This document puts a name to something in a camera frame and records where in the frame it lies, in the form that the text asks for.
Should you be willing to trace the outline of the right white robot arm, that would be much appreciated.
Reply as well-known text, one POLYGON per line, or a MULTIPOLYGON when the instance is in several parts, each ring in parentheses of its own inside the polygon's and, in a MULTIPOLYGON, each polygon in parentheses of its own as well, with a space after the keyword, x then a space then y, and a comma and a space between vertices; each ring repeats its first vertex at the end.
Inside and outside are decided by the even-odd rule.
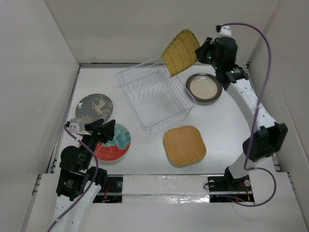
POLYGON ((195 51, 200 63, 214 68, 217 81, 233 98, 253 133, 243 142, 242 154, 225 169, 222 183, 228 190, 238 187, 259 162, 278 152, 288 131, 259 104, 246 72, 235 63, 237 49, 233 38, 222 36, 208 37, 195 51))

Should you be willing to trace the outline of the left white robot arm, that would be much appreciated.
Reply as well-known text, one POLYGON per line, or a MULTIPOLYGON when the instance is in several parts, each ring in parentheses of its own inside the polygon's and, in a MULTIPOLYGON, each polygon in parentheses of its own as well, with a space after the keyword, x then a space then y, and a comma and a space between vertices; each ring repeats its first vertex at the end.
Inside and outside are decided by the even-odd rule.
POLYGON ((98 119, 86 124, 73 118, 65 132, 79 147, 70 145, 60 154, 60 174, 56 188, 56 206, 50 232, 80 232, 86 213, 97 194, 109 188, 107 171, 99 167, 97 144, 114 138, 115 120, 98 119))

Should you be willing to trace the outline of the yellow woven bamboo plate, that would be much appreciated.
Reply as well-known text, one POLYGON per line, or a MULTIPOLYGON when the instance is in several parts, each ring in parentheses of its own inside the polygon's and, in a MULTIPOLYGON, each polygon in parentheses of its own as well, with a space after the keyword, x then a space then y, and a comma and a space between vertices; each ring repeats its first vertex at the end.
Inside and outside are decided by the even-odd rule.
POLYGON ((184 29, 179 32, 161 55, 170 77, 194 65, 197 62, 195 51, 199 48, 200 42, 191 30, 184 29))

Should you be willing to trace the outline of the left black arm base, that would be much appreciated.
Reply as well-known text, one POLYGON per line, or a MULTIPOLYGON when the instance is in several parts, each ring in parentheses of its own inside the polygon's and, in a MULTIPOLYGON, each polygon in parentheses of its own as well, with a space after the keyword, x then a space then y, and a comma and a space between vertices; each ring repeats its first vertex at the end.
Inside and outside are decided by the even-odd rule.
POLYGON ((93 203, 122 203, 123 176, 109 175, 106 188, 102 188, 93 203))

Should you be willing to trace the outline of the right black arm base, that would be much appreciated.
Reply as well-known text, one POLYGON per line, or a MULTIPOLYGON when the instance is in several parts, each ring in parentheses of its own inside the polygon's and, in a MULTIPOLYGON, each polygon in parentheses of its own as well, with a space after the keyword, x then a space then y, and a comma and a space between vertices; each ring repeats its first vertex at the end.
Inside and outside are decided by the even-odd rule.
POLYGON ((211 203, 254 202, 253 190, 248 176, 229 185, 223 175, 211 175, 207 177, 207 183, 203 185, 203 188, 209 191, 211 203))

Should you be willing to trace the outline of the dark rimmed cream plate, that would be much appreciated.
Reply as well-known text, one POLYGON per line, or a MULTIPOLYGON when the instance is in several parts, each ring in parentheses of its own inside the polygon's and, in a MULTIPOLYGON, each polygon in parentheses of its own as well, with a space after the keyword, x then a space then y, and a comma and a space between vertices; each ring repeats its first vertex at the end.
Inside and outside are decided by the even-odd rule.
POLYGON ((222 85, 214 75, 200 72, 191 75, 185 84, 189 93, 197 102, 210 103, 219 99, 222 94, 222 85))

